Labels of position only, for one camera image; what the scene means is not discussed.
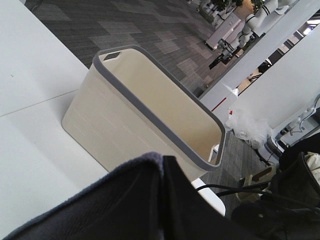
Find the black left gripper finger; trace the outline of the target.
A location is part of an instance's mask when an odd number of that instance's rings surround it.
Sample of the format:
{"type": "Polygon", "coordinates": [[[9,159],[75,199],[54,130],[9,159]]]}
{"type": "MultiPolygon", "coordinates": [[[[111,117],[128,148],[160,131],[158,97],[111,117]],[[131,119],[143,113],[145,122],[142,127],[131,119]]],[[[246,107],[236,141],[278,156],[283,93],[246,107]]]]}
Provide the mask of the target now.
{"type": "Polygon", "coordinates": [[[256,240],[215,210],[193,187],[173,156],[163,157],[166,240],[256,240]]]}

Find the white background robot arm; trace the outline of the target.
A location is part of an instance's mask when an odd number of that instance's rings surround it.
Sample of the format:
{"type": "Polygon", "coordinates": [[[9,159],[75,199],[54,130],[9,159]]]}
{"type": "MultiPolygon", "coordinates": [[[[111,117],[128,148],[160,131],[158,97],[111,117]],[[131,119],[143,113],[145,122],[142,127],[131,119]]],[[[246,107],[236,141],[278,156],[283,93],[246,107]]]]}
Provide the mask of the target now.
{"type": "MultiPolygon", "coordinates": [[[[221,57],[244,47],[252,32],[276,9],[293,3],[291,0],[270,0],[255,14],[245,18],[245,25],[221,57]]],[[[218,213],[187,180],[173,159],[164,161],[163,236],[166,240],[256,240],[258,237],[218,213]]]]}

